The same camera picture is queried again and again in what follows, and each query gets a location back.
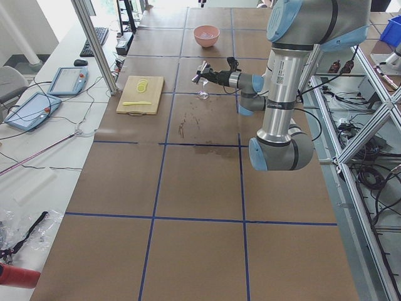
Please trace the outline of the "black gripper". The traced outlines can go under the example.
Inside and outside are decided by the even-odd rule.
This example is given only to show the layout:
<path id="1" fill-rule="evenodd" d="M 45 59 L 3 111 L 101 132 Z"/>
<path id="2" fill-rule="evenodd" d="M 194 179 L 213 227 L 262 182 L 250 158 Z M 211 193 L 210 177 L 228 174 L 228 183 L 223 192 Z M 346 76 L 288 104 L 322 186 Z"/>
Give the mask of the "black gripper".
<path id="1" fill-rule="evenodd" d="M 201 78 L 212 82 L 216 83 L 218 85 L 229 85 L 229 79 L 231 76 L 230 71 L 219 71 L 219 72 L 214 72 L 210 64 L 207 64 L 205 67 L 202 69 L 202 73 L 197 73 L 195 76 L 195 81 L 199 82 Z"/>

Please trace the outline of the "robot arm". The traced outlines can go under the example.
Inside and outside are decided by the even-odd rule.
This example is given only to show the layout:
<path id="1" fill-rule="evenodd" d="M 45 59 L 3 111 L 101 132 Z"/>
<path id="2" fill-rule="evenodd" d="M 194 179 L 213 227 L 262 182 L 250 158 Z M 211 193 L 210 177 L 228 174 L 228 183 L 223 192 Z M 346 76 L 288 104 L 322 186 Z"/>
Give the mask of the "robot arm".
<path id="1" fill-rule="evenodd" d="M 293 120 L 306 58 L 319 45 L 322 51 L 355 46 L 367 37 L 370 1 L 277 1 L 269 17 L 267 39 L 272 43 L 264 75 L 238 69 L 214 71 L 203 62 L 192 79 L 201 78 L 241 91 L 240 114 L 264 111 L 262 127 L 249 141 L 249 158 L 258 171 L 304 168 L 313 157 L 311 138 Z"/>

